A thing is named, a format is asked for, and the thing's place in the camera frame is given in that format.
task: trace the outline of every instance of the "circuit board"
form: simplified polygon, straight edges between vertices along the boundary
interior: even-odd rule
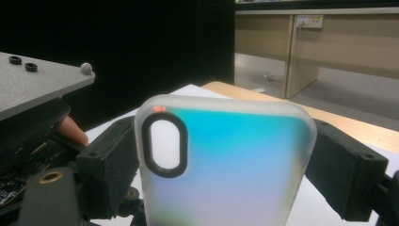
[[[63,146],[49,139],[22,159],[12,171],[0,176],[0,208],[16,200],[34,175],[58,165],[65,152]]]

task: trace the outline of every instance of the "white table surface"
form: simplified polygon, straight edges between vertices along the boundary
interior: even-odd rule
[[[186,96],[204,96],[204,97],[216,97],[216,98],[227,98],[218,93],[211,92],[207,89],[203,89],[194,85],[187,85],[181,89],[178,89],[170,94],[186,95]],[[115,118],[112,121],[106,122],[92,130],[87,131],[89,142],[94,140],[99,134],[101,134],[108,126],[114,121],[129,116],[134,116],[137,109],[131,112]],[[399,170],[399,154],[391,153],[377,147],[367,145],[376,152],[387,157],[390,162],[386,173],[389,176],[393,176],[396,170]],[[132,182],[132,186],[137,188],[140,192],[140,199],[142,199],[141,181],[139,173]],[[320,192],[311,184],[311,182],[304,177],[300,188],[298,190],[293,209],[287,221],[287,226],[366,226],[373,225],[377,221],[378,215],[373,212],[369,222],[347,222],[342,220],[340,216],[335,213],[332,208],[327,204],[324,197]],[[91,222],[103,225],[103,226],[129,226],[133,216],[128,218],[116,217],[112,219],[94,219]]]

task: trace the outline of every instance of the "gray floor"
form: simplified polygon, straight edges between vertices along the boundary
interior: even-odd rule
[[[279,96],[281,82],[264,78],[267,64],[270,59],[236,55],[235,85]],[[399,131],[399,79],[322,68],[290,101]]]

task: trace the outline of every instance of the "gray metal plate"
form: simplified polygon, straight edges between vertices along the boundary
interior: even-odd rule
[[[80,67],[26,56],[17,56],[22,64],[13,65],[10,56],[16,55],[0,53],[0,121],[94,82],[95,73],[82,74]],[[38,70],[28,72],[25,63]]]

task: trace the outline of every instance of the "black backdrop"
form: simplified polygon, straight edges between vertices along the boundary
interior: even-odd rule
[[[3,6],[0,52],[92,65],[64,95],[88,130],[187,84],[233,83],[233,0],[17,1]]]

